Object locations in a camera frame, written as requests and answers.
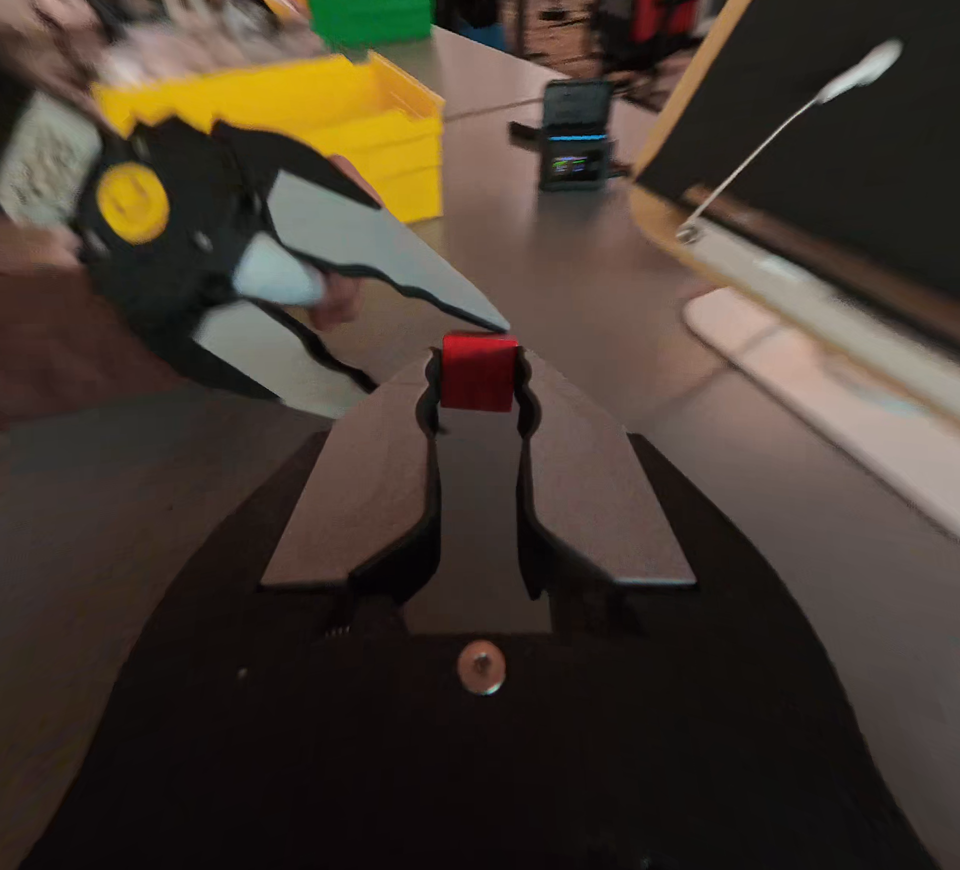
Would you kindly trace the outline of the yellow plastic bin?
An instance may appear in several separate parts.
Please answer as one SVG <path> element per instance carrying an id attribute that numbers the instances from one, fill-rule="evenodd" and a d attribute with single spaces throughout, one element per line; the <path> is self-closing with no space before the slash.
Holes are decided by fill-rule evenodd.
<path id="1" fill-rule="evenodd" d="M 443 215 L 445 101 L 381 55 L 237 67 L 149 84 L 95 84 L 109 123 L 178 117 L 209 133 L 217 122 L 278 132 L 349 160 L 387 209 L 414 224 Z"/>

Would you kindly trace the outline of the green plastic bin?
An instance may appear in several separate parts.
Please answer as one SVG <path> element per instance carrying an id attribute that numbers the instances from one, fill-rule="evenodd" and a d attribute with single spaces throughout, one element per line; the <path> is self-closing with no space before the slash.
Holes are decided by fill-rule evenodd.
<path id="1" fill-rule="evenodd" d="M 376 49 L 431 36 L 435 0 L 307 0 L 312 31 L 331 49 Z"/>

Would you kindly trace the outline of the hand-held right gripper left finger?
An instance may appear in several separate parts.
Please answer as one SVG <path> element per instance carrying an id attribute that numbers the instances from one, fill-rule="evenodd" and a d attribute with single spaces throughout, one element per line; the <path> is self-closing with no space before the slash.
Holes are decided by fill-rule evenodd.
<path id="1" fill-rule="evenodd" d="M 405 604 L 440 560 L 440 360 L 429 349 L 328 433 L 260 580 Z"/>

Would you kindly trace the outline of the pile of mixed small items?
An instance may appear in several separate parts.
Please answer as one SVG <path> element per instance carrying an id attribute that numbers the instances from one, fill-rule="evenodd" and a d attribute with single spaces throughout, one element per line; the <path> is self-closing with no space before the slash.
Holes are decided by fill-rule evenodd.
<path id="1" fill-rule="evenodd" d="M 138 87 L 362 52 L 317 31 L 308 0 L 155 0 L 127 22 L 99 58 L 94 80 Z"/>

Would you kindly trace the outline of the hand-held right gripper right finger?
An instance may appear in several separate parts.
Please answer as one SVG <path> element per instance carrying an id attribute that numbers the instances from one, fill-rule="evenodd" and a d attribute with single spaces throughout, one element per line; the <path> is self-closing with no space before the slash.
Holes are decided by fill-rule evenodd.
<path id="1" fill-rule="evenodd" d="M 621 423 L 529 349 L 518 351 L 515 373 L 517 549 L 529 597 L 694 587 Z"/>

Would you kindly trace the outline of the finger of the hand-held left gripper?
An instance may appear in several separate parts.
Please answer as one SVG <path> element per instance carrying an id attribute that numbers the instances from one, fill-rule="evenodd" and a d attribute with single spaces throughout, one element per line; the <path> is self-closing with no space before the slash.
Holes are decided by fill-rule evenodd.
<path id="1" fill-rule="evenodd" d="M 376 279 L 489 332 L 510 330 L 484 293 L 383 207 L 280 171 L 267 209 L 279 241 L 319 269 Z"/>
<path id="2" fill-rule="evenodd" d="M 318 332 L 289 311 L 238 300 L 211 309 L 193 341 L 287 408 L 338 420 L 378 389 L 365 371 L 338 358 Z"/>

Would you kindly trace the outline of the red cube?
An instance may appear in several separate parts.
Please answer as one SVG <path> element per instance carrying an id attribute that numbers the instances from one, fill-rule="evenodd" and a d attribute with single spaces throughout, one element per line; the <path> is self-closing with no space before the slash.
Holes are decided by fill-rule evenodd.
<path id="1" fill-rule="evenodd" d="M 440 405 L 462 411 L 511 412 L 519 348 L 517 339 L 509 335 L 448 333 L 440 346 Z"/>

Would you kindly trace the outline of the black board with wooden frame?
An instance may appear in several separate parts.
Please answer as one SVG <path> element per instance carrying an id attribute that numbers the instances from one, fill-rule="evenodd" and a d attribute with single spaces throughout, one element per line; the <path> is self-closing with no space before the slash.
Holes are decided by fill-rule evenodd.
<path id="1" fill-rule="evenodd" d="M 959 520 L 959 0 L 727 0 L 642 147 L 690 331 Z"/>

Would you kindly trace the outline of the small black screen device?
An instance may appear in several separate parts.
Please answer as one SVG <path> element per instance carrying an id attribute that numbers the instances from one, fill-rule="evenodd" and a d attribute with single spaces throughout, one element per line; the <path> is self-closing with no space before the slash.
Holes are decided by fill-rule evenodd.
<path id="1" fill-rule="evenodd" d="M 538 156 L 538 190 L 587 192 L 626 177 L 609 132 L 614 87 L 605 79 L 546 84 L 537 126 L 510 121 L 510 142 Z"/>

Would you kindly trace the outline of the person's left hand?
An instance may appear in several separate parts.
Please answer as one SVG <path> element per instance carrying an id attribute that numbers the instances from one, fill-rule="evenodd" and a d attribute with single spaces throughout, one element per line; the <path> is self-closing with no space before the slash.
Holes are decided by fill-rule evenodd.
<path id="1" fill-rule="evenodd" d="M 330 155 L 328 161 L 359 187 L 379 206 L 383 201 L 378 192 L 363 178 L 354 164 L 340 155 Z M 327 332 L 356 319 L 364 300 L 365 279 L 356 276 L 341 276 L 332 271 L 319 271 L 322 280 L 322 296 L 308 309 L 310 326 L 316 332 Z"/>

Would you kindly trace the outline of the person's brown clothing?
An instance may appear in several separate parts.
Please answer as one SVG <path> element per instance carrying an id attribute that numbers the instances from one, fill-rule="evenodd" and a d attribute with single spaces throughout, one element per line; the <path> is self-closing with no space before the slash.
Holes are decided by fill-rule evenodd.
<path id="1" fill-rule="evenodd" d="M 2 216 L 2 432 L 188 384 L 95 291 L 70 230 Z"/>

